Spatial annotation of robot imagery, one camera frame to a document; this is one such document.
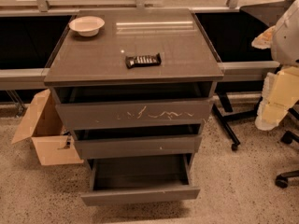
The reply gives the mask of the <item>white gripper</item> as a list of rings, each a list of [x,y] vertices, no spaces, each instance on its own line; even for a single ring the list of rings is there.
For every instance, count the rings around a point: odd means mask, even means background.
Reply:
[[[271,26],[253,39],[251,45],[256,49],[270,49],[275,27]],[[255,126],[262,131],[276,128],[285,118],[288,110],[299,101],[299,68],[289,66],[277,74],[268,73],[266,77],[266,103],[260,103]]]

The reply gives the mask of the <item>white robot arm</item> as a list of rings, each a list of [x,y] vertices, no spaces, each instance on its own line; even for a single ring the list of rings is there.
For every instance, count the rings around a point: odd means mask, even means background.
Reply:
[[[270,131],[285,118],[299,101],[299,0],[295,0],[278,22],[254,38],[257,49],[271,49],[274,61],[281,64],[276,73],[268,73],[263,82],[262,101],[255,125]]]

